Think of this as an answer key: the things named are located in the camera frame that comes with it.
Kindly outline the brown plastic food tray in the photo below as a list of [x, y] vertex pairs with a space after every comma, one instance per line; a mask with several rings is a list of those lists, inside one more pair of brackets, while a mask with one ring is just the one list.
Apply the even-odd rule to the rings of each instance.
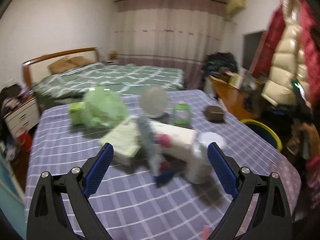
[[210, 122], [221, 123], [224, 122], [224, 111], [219, 106], [207, 106], [204, 110], [204, 116]]

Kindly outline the white paper cup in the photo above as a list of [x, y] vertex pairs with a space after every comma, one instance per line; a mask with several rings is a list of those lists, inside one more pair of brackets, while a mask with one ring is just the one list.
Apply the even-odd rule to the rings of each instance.
[[226, 147], [226, 139], [214, 132], [201, 132], [196, 136], [191, 148], [191, 157], [186, 161], [185, 178], [192, 184], [204, 184], [211, 176], [212, 165], [208, 160], [207, 149], [215, 142], [222, 150]]

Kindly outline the white paper packaging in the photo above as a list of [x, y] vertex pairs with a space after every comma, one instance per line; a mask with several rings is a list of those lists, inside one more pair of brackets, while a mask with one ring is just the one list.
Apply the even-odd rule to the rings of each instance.
[[162, 146], [163, 153], [188, 162], [198, 157], [196, 146], [198, 132], [193, 129], [178, 127], [161, 122], [150, 121], [152, 131], [169, 136], [169, 147]]

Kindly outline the coconut water bottle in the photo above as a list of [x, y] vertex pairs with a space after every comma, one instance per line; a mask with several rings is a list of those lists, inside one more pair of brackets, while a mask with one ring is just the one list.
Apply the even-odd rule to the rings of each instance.
[[176, 103], [172, 110], [173, 123], [177, 126], [189, 126], [191, 123], [191, 110], [190, 106], [184, 102], [179, 101]]

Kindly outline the brown pillow right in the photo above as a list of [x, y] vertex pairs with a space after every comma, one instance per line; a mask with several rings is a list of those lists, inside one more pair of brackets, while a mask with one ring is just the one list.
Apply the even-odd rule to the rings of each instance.
[[69, 59], [69, 62], [74, 65], [77, 65], [78, 67], [84, 67], [96, 63], [94, 60], [87, 59], [83, 56], [72, 57]]

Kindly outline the dark clothes pile on cabinet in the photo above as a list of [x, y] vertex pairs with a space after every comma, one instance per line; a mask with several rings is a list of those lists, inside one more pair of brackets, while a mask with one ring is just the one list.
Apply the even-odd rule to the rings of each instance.
[[15, 110], [32, 95], [28, 87], [22, 88], [17, 83], [4, 87], [1, 90], [1, 117]]

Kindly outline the brown pillow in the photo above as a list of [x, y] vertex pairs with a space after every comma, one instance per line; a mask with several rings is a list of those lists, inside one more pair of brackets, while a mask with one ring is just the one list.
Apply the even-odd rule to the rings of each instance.
[[74, 65], [77, 65], [78, 67], [84, 67], [96, 63], [94, 60], [87, 59], [83, 56], [72, 57], [69, 59], [69, 62]]
[[48, 66], [48, 69], [50, 70], [50, 73], [53, 75], [64, 73], [70, 69], [76, 68], [77, 66], [77, 64], [72, 63], [69, 59], [64, 57], [51, 63]]

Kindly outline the wall air conditioner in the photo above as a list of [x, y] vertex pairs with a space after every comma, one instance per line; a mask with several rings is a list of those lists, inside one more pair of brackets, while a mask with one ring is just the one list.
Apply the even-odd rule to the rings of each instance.
[[234, 16], [238, 12], [245, 9], [246, 1], [245, 0], [229, 0], [226, 4], [226, 14], [228, 16]]

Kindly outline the green plastic snack bag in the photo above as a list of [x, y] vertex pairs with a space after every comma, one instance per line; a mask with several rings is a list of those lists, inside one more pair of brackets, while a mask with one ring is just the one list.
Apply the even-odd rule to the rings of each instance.
[[82, 121], [89, 128], [112, 129], [124, 121], [129, 112], [121, 97], [102, 86], [90, 88], [83, 97]]

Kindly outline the red puffer jacket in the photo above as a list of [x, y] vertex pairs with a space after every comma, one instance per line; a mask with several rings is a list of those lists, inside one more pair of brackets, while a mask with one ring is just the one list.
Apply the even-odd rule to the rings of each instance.
[[[307, 101], [313, 108], [319, 103], [319, 45], [312, 34], [319, 30], [319, 22], [313, 16], [311, 8], [306, 0], [300, 1], [300, 17], [302, 26], [302, 48], [308, 75], [309, 98]], [[267, 33], [260, 41], [254, 62], [252, 64], [252, 76], [259, 78], [266, 75], [267, 80], [271, 68], [272, 57], [285, 29], [282, 12], [282, 2], [273, 13]]]

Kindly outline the cream puffer jacket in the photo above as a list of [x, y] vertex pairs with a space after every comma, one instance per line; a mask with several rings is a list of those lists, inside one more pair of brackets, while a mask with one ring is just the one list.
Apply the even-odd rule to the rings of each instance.
[[261, 96], [274, 106], [292, 105], [296, 98], [291, 81], [299, 81], [308, 99], [309, 84], [302, 48], [302, 26], [299, 0], [281, 0], [285, 29], [272, 57], [268, 80]]

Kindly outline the purple checked tablecloth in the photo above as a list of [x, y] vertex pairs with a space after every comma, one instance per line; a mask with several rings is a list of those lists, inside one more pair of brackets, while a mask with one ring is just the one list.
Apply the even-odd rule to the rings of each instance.
[[[271, 145], [241, 123], [231, 113], [215, 124], [204, 116], [204, 109], [216, 101], [200, 90], [169, 94], [171, 102], [190, 106], [191, 127], [199, 132], [222, 135], [224, 153], [254, 173], [277, 172], [285, 186], [289, 205], [297, 204], [301, 179], [297, 170]], [[104, 130], [73, 126], [68, 105], [45, 110], [37, 126], [29, 158], [25, 203], [31, 199], [44, 171], [65, 174], [82, 166], [100, 150]], [[205, 184], [193, 185], [176, 176], [157, 187], [146, 161], [136, 159], [132, 167], [112, 163], [99, 189], [89, 199], [101, 223], [114, 239], [199, 239], [205, 225], [215, 228], [231, 203], [213, 174]]]

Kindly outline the grey toothpaste tube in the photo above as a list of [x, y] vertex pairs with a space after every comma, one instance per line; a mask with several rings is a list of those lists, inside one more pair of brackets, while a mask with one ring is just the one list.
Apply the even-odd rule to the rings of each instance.
[[137, 127], [140, 133], [140, 142], [146, 153], [150, 171], [154, 177], [161, 174], [161, 163], [165, 161], [161, 147], [156, 143], [155, 133], [150, 125], [150, 121], [145, 116], [137, 118]]

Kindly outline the wooden desk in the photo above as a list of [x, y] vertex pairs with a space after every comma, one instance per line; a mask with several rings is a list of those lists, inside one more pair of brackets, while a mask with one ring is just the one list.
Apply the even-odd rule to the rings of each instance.
[[208, 79], [212, 84], [214, 98], [223, 104], [229, 113], [233, 114], [240, 121], [252, 118], [251, 113], [244, 108], [244, 94], [241, 94], [228, 83], [220, 81], [212, 76], [209, 76]]

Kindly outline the yellow rimmed trash bin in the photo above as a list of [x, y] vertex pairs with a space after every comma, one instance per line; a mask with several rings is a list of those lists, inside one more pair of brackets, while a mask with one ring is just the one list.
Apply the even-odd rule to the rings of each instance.
[[283, 149], [282, 142], [277, 134], [265, 124], [253, 119], [242, 119], [241, 122], [257, 133], [266, 142], [276, 148], [279, 152]]

